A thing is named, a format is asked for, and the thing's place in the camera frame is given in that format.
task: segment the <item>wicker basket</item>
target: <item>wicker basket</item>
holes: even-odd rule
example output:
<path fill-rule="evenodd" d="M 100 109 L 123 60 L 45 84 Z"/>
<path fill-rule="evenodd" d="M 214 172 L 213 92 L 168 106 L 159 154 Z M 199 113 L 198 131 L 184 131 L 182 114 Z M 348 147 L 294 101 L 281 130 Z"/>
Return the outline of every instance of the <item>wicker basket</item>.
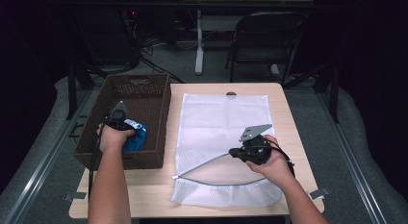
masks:
<path fill-rule="evenodd" d="M 89 114 L 81 134 L 75 158 L 86 168 L 95 147 L 98 124 L 114 106 L 123 101 L 128 109 L 127 118 L 147 127 L 147 137 L 138 152 L 122 153 L 124 169 L 163 167 L 166 144 L 166 122 L 171 88 L 168 74 L 120 75 L 107 77 Z M 95 160 L 97 170 L 102 153 Z"/>

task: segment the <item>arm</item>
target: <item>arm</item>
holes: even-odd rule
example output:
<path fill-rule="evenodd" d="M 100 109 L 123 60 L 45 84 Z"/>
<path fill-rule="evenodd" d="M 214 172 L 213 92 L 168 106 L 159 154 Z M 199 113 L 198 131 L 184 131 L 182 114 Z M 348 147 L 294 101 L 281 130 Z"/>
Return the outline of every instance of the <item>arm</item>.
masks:
<path fill-rule="evenodd" d="M 277 143 L 276 138 L 264 136 L 269 141 Z M 258 165 L 253 162 L 246 162 L 249 168 L 263 174 L 268 180 L 281 188 L 285 194 L 291 219 L 294 224 L 298 223 L 327 223 L 327 220 L 313 204 L 301 184 L 292 175 L 285 158 L 277 151 L 272 151 L 269 160 Z"/>
<path fill-rule="evenodd" d="M 122 146 L 133 133 L 133 130 L 117 131 L 109 126 L 103 129 L 99 146 L 103 155 L 89 199 L 89 223 L 131 223 Z"/>

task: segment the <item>blue object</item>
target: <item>blue object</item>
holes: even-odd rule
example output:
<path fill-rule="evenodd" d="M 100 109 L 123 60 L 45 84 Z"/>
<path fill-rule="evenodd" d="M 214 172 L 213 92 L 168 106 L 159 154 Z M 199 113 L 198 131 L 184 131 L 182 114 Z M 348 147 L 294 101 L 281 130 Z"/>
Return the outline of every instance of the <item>blue object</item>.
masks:
<path fill-rule="evenodd" d="M 122 151 L 137 152 L 141 148 L 143 148 L 144 141 L 146 140 L 146 126 L 131 119 L 126 119 L 125 123 L 131 125 L 134 128 L 135 134 L 127 138 L 125 144 L 122 147 Z"/>

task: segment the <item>hand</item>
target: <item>hand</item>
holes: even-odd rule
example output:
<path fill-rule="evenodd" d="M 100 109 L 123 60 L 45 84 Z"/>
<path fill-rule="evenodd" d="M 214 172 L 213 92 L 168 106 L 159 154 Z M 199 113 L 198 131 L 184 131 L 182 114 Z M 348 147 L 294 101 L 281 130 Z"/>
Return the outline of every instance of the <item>hand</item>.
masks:
<path fill-rule="evenodd" d="M 99 128 L 96 133 L 99 135 L 102 124 L 99 124 Z M 105 125 L 102 131 L 102 137 L 100 140 L 99 149 L 102 153 L 108 150 L 121 150 L 123 144 L 125 143 L 127 137 L 132 136 L 135 133 L 134 130 L 118 131 Z"/>
<path fill-rule="evenodd" d="M 264 138 L 271 141 L 270 146 L 276 147 L 273 144 L 273 142 L 278 143 L 275 137 L 265 135 Z M 247 161 L 246 164 L 252 171 L 263 174 L 278 187 L 283 187 L 285 183 L 294 179 L 285 158 L 281 153 L 275 150 L 272 150 L 271 156 L 265 164 L 258 165 L 250 161 Z"/>

